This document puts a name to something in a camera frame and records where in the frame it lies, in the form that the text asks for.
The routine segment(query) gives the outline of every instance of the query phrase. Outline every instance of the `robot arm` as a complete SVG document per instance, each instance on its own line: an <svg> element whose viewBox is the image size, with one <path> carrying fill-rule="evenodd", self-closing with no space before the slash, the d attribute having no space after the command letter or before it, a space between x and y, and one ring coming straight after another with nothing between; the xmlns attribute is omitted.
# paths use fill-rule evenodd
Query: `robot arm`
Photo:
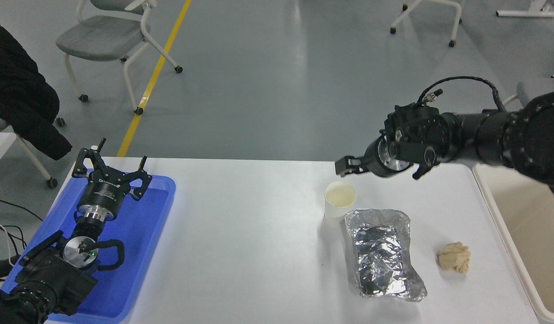
<svg viewBox="0 0 554 324"><path fill-rule="evenodd" d="M139 170L125 174L104 164L96 149L81 149L74 178L87 178L75 212L75 228L69 238L58 230L19 261L23 269L15 278L18 283L10 293L0 290L0 324L41 324L55 312L73 315L97 280L95 271L109 271L119 267L125 258L125 247L120 240L98 242L108 221L114 220L129 194L138 201L143 197L152 177L143 170L147 157L143 157ZM89 158L93 170L87 173L84 159ZM131 189L130 183L141 179L141 187ZM117 248L118 260L112 265L101 265L96 257L99 249Z"/></svg>
<svg viewBox="0 0 554 324"><path fill-rule="evenodd" d="M518 112L506 112L496 100L498 109L463 115L429 107L431 95L395 106L381 136L363 156L338 160L336 173L343 177L372 172L389 178L418 164L413 178L419 179L443 162L481 162L514 168L554 186L554 92L531 100Z"/></svg>

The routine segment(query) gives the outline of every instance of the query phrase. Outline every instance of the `wire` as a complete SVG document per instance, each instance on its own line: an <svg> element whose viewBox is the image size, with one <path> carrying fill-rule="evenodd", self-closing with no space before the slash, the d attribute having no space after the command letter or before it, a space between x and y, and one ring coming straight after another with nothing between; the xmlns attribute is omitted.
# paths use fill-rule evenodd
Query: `wire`
<svg viewBox="0 0 554 324"><path fill-rule="evenodd" d="M4 226L5 227L17 227L18 228L18 226L14 226L14 225L4 225ZM9 236L11 242L13 243L13 247L15 248L15 253L16 254L19 254L19 250L18 250L17 244L15 243L15 240L13 240L13 238L16 238L17 240L19 240L21 242L21 245L22 245L23 249L25 249L27 247L26 242L24 241L24 238L19 238L18 236L15 236L11 233L7 233L7 235Z"/></svg>
<svg viewBox="0 0 554 324"><path fill-rule="evenodd" d="M9 261L9 264L11 266L15 266L13 265L13 263L11 262L11 244L9 244L9 232L7 232L7 230L5 229L5 227L3 227L1 224L1 229L3 230L3 232L5 232L5 240L7 240L7 250L9 251L9 258L7 259L7 261Z"/></svg>
<svg viewBox="0 0 554 324"><path fill-rule="evenodd" d="M23 209L25 211L28 211L31 215L35 216L36 218L38 218L40 221L43 221L42 218L40 218L36 213L33 213L32 211L26 209L25 207L22 207L20 205L15 205L14 203L10 203L9 201L5 201L5 200L1 200L0 199L0 203L6 203L7 205L11 205L11 206L14 206L14 207L19 207L20 209Z"/></svg>
<svg viewBox="0 0 554 324"><path fill-rule="evenodd" d="M476 81L483 82L483 83L487 84L493 92L493 102L495 102L495 105L497 106L497 110L498 111L505 111L505 107L503 106L503 103L501 102L501 99L499 98L499 91L497 91L497 88L493 85L493 83L491 83L488 80L485 80L483 78L478 78L476 76L473 76L473 77L472 76L471 77L470 76L455 76L455 77L452 76L450 78L441 79L438 82L435 82L434 84L428 86L425 90L423 90L423 92L421 93L421 96L419 96L419 99L417 99L417 102L421 103L421 101L423 100L423 98L425 97L427 92L429 92L429 90L433 89L434 86L437 86L438 84L441 84L441 83L446 82L446 81L458 80L458 79L476 80Z"/></svg>
<svg viewBox="0 0 554 324"><path fill-rule="evenodd" d="M17 240L19 240L21 242L21 244L23 244L23 249L25 249L27 247L27 242L24 240L23 230L21 230L19 226L16 226L16 225L3 225L3 226L5 226L5 227L16 227L19 230L19 232L21 234L21 237L15 236L11 233L9 233L9 237L16 238Z"/></svg>

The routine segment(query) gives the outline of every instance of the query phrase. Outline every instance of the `crumpled aluminum foil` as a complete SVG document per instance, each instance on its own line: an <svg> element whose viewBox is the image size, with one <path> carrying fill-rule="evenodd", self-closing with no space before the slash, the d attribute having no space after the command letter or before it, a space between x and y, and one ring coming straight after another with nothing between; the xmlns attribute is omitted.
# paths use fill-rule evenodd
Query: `crumpled aluminum foil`
<svg viewBox="0 0 554 324"><path fill-rule="evenodd" d="M427 296L409 258L409 217L393 209L358 209L345 215L353 244L355 283L361 296L395 296L419 302Z"/></svg>

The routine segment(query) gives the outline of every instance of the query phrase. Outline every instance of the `white bin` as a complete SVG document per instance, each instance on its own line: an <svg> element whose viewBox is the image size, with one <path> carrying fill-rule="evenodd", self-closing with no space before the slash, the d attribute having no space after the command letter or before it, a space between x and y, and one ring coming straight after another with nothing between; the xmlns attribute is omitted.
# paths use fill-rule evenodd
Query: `white bin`
<svg viewBox="0 0 554 324"><path fill-rule="evenodd" d="M536 314L554 322L553 193L508 168L473 172Z"/></svg>

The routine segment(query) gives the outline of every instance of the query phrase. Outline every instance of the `paper cup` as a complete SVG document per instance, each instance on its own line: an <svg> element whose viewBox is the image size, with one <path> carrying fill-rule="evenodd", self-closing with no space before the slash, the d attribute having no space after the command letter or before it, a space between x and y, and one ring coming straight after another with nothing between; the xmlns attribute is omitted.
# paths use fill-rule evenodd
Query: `paper cup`
<svg viewBox="0 0 554 324"><path fill-rule="evenodd" d="M351 211L351 205L357 199L357 191L347 182L329 183L325 190L325 218L340 222Z"/></svg>

